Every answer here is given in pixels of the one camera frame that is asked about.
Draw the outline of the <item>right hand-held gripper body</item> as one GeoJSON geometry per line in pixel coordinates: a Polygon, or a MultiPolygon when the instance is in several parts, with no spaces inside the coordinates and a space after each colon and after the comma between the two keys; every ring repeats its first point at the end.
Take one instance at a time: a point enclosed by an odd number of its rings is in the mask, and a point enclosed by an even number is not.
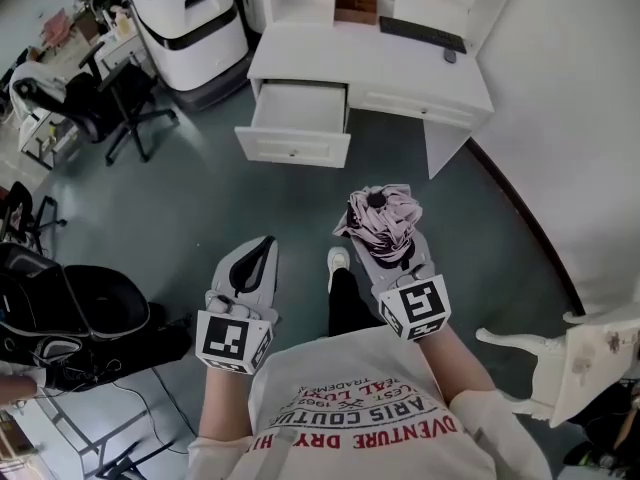
{"type": "Polygon", "coordinates": [[[417,341],[439,332],[451,316],[442,274],[420,274],[411,282],[381,292],[377,301],[379,315],[406,341],[417,341]]]}

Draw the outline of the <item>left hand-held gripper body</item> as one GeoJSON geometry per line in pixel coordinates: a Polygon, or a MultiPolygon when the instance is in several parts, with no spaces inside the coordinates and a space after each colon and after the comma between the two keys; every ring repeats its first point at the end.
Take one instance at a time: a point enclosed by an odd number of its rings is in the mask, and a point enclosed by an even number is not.
{"type": "Polygon", "coordinates": [[[279,314],[273,308],[205,294],[205,309],[197,314],[195,355],[210,368],[255,373],[274,339],[279,314]]]}

